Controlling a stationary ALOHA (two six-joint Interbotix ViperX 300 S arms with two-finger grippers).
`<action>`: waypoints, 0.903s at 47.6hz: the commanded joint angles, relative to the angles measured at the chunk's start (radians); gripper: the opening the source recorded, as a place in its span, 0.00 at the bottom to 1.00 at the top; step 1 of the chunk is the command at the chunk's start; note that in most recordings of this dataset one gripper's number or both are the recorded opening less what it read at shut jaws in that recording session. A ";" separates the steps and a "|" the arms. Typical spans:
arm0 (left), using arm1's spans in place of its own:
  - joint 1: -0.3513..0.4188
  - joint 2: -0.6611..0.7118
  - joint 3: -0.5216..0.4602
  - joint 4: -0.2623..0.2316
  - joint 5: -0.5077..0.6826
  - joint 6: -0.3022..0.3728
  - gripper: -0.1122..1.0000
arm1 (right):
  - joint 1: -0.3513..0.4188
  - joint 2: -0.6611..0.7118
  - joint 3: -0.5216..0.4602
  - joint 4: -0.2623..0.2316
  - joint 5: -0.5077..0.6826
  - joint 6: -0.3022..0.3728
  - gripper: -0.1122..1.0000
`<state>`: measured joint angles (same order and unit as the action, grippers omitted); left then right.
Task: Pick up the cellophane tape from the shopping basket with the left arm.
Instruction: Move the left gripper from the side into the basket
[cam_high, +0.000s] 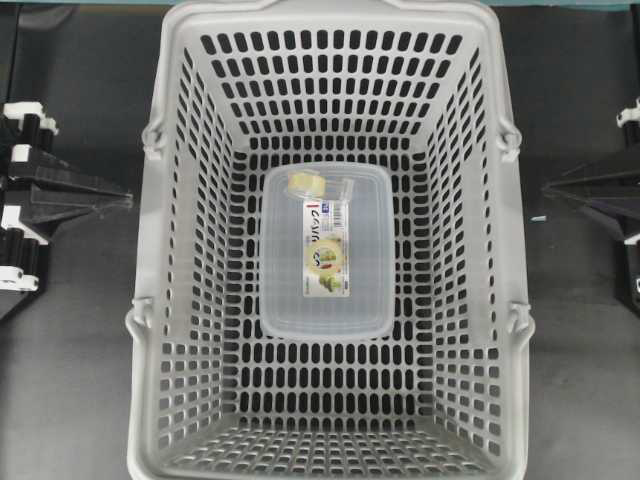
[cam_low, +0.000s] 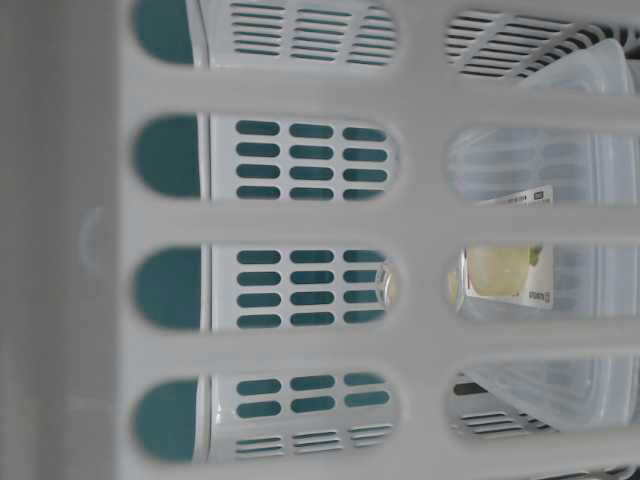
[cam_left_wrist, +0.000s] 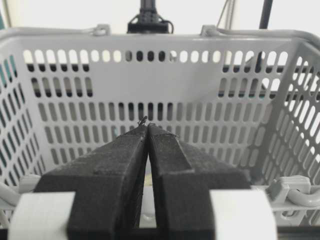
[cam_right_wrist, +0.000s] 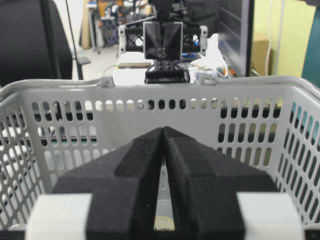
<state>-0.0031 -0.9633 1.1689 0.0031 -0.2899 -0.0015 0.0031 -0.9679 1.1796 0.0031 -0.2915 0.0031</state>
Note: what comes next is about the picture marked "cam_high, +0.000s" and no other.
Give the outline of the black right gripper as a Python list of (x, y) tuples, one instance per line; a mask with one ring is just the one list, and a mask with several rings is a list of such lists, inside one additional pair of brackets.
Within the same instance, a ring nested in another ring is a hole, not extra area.
[(639, 98), (616, 117), (625, 148), (621, 158), (603, 158), (546, 183), (545, 196), (573, 205), (622, 240), (622, 280), (617, 293), (625, 305), (639, 304)]

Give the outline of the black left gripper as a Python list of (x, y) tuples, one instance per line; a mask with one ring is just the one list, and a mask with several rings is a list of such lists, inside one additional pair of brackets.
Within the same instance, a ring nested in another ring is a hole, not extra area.
[[(1, 318), (10, 320), (48, 287), (50, 240), (67, 221), (112, 209), (129, 210), (130, 193), (100, 176), (82, 173), (49, 151), (56, 121), (37, 101), (1, 105)], [(12, 177), (12, 166), (29, 166), (46, 185), (93, 193), (34, 193), (33, 180)]]

